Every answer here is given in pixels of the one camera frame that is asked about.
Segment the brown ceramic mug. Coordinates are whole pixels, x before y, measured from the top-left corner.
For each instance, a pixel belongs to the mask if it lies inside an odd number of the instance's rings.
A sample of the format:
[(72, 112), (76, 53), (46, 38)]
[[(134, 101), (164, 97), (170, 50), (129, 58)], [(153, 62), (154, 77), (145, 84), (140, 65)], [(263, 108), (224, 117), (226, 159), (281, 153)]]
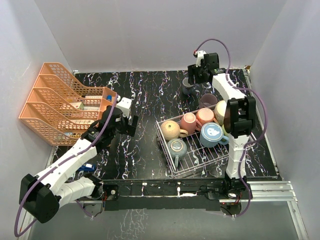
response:
[(189, 134), (187, 130), (181, 129), (179, 124), (173, 120), (164, 121), (160, 126), (160, 130), (166, 141), (184, 138)]

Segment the salmon pink speckled mug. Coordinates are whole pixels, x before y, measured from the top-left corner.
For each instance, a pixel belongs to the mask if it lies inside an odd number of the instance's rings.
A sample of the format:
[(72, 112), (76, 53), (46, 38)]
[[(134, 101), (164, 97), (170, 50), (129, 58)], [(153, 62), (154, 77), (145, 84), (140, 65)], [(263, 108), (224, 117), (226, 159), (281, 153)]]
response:
[(204, 124), (211, 122), (218, 123), (214, 112), (207, 107), (199, 109), (196, 113), (196, 123), (203, 126)]

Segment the light blue mug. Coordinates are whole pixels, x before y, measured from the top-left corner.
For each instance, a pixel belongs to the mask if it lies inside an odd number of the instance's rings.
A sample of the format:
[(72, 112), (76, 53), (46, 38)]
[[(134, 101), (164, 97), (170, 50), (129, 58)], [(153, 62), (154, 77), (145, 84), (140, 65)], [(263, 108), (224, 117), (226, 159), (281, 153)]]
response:
[(204, 147), (213, 148), (217, 144), (227, 145), (229, 137), (224, 135), (220, 125), (215, 122), (208, 122), (201, 128), (199, 141)]

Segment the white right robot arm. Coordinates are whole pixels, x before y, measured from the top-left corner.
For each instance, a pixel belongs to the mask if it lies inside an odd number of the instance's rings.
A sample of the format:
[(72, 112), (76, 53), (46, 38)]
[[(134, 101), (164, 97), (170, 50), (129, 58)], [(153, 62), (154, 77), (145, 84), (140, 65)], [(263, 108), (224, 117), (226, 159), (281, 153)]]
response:
[(187, 67), (188, 83), (210, 82), (226, 102), (223, 125), (229, 137), (229, 155), (222, 190), (226, 197), (233, 199), (248, 187), (244, 158), (255, 126), (256, 100), (242, 93), (230, 80), (227, 70), (219, 68), (217, 53), (196, 50), (193, 56), (196, 63)]

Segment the small white grey mug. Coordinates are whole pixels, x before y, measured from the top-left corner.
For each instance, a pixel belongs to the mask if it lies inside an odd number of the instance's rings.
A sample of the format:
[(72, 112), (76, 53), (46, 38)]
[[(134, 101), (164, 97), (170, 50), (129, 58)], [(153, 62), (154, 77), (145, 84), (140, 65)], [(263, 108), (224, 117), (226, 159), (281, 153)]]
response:
[(182, 80), (182, 92), (184, 95), (191, 95), (198, 87), (198, 84), (189, 84), (189, 79), (187, 77)]

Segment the grey green mug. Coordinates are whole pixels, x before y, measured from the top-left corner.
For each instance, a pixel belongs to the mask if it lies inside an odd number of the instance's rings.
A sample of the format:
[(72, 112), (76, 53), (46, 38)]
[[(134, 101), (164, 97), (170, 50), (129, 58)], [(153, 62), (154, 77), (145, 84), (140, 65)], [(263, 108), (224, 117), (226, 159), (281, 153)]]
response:
[(167, 147), (169, 154), (173, 159), (174, 169), (177, 170), (179, 166), (179, 160), (183, 159), (187, 154), (187, 145), (183, 140), (174, 138), (167, 143)]

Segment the cream floral mug green inside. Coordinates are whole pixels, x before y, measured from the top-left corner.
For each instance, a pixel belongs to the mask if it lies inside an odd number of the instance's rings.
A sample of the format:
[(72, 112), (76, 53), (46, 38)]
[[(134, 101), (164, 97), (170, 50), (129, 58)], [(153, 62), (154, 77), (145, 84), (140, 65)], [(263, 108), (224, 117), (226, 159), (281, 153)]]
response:
[(216, 104), (216, 106), (213, 110), (216, 122), (220, 126), (222, 126), (224, 124), (226, 108), (227, 108), (227, 103), (224, 100), (221, 100)]

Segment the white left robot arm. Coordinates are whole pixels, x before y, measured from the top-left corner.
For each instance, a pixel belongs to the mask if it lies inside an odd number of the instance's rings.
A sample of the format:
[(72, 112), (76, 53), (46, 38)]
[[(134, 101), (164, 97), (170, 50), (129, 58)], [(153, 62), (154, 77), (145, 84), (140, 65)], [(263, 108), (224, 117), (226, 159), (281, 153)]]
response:
[(25, 209), (40, 223), (51, 220), (58, 210), (82, 197), (93, 200), (103, 195), (101, 181), (86, 175), (67, 183), (87, 161), (109, 146), (117, 134), (133, 137), (138, 116), (129, 123), (131, 103), (108, 106), (101, 119), (94, 121), (76, 143), (54, 164), (33, 176), (27, 174), (20, 185), (19, 209)]

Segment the yellow green mug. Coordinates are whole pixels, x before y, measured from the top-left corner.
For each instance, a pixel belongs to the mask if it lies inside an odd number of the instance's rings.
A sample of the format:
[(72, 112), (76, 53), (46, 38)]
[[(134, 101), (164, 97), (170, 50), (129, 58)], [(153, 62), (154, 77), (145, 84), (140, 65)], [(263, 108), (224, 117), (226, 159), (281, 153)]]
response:
[(221, 127), (223, 130), (223, 134), (228, 137), (230, 135), (230, 133), (226, 130), (225, 125), (223, 124)]

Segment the pink mug cream inside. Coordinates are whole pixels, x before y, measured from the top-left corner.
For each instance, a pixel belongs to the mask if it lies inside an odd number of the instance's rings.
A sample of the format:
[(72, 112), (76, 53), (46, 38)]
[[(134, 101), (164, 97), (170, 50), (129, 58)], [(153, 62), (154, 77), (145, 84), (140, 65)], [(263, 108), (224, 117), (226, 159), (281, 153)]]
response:
[(200, 131), (202, 123), (192, 112), (184, 114), (180, 120), (179, 126), (182, 130), (188, 132), (188, 135), (193, 134), (195, 131)]

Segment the white wire dish rack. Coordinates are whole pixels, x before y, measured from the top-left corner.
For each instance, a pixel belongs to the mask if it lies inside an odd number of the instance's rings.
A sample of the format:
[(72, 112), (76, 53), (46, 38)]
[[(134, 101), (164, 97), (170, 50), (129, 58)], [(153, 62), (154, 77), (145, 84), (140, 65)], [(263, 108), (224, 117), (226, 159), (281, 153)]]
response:
[(229, 158), (229, 143), (211, 105), (155, 123), (157, 137), (173, 177), (196, 174)]

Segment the mauve purple mug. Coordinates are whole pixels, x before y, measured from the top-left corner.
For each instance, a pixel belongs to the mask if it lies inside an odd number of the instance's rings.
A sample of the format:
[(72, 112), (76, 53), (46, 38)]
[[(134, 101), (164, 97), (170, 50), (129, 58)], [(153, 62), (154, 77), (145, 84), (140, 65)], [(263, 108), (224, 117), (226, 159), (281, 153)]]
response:
[(210, 106), (216, 105), (217, 102), (218, 99), (215, 95), (211, 93), (206, 93), (200, 98), (198, 108), (208, 108)]

